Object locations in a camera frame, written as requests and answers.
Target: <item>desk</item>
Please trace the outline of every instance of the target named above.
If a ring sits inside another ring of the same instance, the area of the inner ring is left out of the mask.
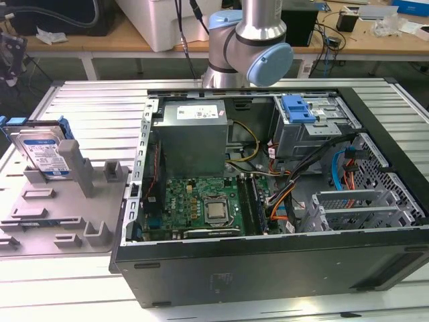
[[[340,11],[343,3],[329,3],[332,12]],[[328,13],[319,13],[318,20],[323,21]],[[419,23],[429,23],[429,18],[401,15]],[[324,23],[335,28],[338,15],[330,15]],[[357,21],[352,33],[343,33],[347,45],[337,56],[339,60],[368,61],[429,61],[429,42],[414,35],[377,38],[371,34],[373,22]],[[34,57],[70,57],[82,60],[88,80],[99,79],[93,65],[93,58],[184,58],[182,47],[176,46],[167,52],[152,52],[147,42],[140,36],[131,22],[121,17],[113,31],[106,37],[69,36],[69,42],[43,44],[36,37],[28,37],[28,52]],[[322,50],[322,39],[314,34],[309,47],[294,48],[295,59],[301,60],[299,78],[308,78],[313,62]],[[189,43],[191,58],[208,58],[208,42]]]

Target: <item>green circuit board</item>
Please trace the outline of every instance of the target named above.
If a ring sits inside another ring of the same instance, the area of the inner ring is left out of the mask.
[[[261,199],[269,194],[265,178],[256,180]],[[204,229],[214,227],[206,222],[204,202],[224,201],[228,222],[221,227],[240,229],[245,235],[236,178],[170,179],[167,182],[166,210],[160,229]]]

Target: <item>table leg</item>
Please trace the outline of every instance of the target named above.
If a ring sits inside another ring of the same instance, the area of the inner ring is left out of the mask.
[[[137,74],[143,74],[143,64],[141,63],[141,58],[136,58],[135,64],[137,65]]]
[[[298,70],[298,75],[296,78],[308,78],[310,76],[313,63],[313,58],[304,58],[301,60],[300,69]]]
[[[381,62],[375,62],[373,68],[368,72],[368,75],[375,76],[380,65],[381,65]]]
[[[97,70],[94,67],[93,59],[91,57],[81,57],[80,58],[85,68],[86,77],[88,81],[97,81],[100,79]]]

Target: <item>blue drive bay latch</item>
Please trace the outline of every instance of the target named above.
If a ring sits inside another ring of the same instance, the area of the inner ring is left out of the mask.
[[[283,95],[283,110],[289,115],[290,123],[314,123],[315,116],[310,112],[308,104],[299,95]]]

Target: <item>motherboard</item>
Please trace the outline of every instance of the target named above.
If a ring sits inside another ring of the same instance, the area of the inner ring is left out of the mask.
[[[264,177],[173,178],[161,215],[146,214],[145,240],[242,236],[266,230]]]

